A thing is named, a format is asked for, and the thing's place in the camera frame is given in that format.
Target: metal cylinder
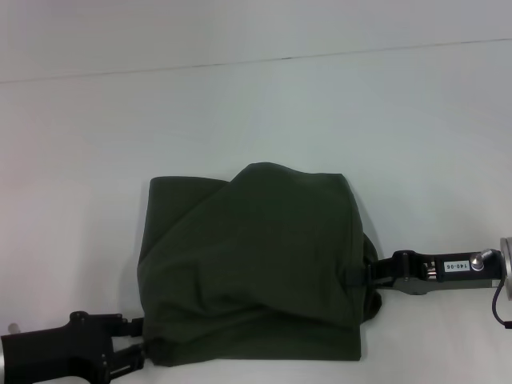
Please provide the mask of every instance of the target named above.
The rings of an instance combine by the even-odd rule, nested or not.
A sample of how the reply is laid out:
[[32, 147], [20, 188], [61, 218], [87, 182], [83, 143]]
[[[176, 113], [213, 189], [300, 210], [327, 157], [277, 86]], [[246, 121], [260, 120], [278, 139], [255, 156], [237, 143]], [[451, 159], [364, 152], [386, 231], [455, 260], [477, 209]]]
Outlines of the metal cylinder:
[[509, 300], [512, 300], [512, 259], [510, 258], [512, 255], [512, 238], [502, 238], [500, 245], [502, 248], [502, 256], [505, 260], [506, 268], [506, 295], [508, 296]]

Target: label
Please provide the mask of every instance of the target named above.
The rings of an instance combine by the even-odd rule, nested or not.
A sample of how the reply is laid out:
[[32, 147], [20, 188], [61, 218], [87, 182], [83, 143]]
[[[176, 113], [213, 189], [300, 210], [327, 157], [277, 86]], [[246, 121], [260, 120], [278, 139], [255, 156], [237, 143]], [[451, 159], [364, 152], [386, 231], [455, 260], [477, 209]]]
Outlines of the label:
[[467, 260], [445, 262], [445, 272], [461, 272], [463, 270], [470, 270], [470, 262]]

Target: cloth fold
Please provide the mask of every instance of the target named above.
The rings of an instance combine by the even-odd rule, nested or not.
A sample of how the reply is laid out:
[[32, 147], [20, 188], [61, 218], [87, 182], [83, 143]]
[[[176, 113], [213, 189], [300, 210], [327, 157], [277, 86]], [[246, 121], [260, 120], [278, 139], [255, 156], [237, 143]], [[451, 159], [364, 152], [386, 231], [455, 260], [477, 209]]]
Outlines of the cloth fold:
[[155, 178], [138, 265], [148, 356], [359, 360], [382, 301], [344, 277], [376, 259], [340, 174]]

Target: dark green cloth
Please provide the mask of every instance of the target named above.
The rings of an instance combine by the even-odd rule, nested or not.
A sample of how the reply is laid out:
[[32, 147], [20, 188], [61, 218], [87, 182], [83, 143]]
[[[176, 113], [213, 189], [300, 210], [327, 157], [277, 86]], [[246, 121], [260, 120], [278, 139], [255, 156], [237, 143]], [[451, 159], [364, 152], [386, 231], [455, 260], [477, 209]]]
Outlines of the dark green cloth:
[[155, 178], [138, 265], [148, 355], [359, 360], [381, 299], [344, 280], [376, 259], [340, 174], [260, 163], [231, 182]]

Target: white wall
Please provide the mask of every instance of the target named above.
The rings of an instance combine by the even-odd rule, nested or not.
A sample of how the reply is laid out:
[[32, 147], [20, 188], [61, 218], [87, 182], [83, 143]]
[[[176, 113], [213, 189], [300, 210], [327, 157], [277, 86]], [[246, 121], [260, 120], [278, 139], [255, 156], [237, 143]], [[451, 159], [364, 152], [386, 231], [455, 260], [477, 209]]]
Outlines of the white wall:
[[[0, 3], [0, 334], [73, 310], [142, 314], [135, 268], [160, 175], [231, 179], [258, 161], [343, 173], [381, 257], [512, 235], [510, 41], [138, 71], [512, 38], [508, 2], [319, 3]], [[119, 382], [504, 382], [512, 336], [492, 294], [385, 293], [360, 363], [210, 362]], [[499, 311], [512, 318], [506, 300]]]

